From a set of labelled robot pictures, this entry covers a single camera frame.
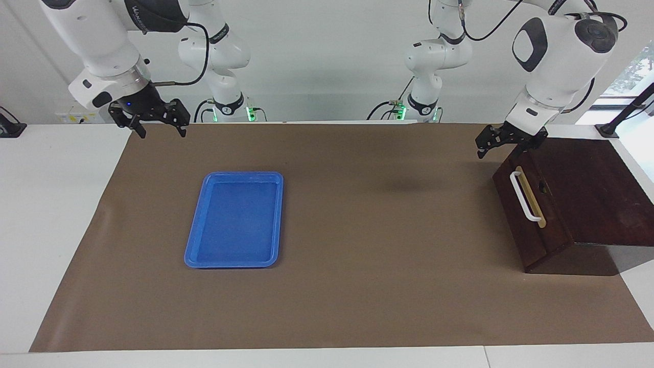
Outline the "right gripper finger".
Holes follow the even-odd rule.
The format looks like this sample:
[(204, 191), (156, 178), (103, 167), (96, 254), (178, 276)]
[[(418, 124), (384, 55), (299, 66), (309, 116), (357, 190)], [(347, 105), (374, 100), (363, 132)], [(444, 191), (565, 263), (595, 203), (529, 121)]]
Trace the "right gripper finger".
[(173, 99), (165, 104), (165, 124), (173, 126), (180, 137), (186, 137), (191, 116), (180, 99)]
[(132, 114), (131, 117), (129, 117), (118, 102), (112, 102), (108, 105), (108, 114), (118, 127), (128, 128), (137, 133), (138, 137), (141, 139), (145, 139), (147, 131), (141, 124), (140, 114)]

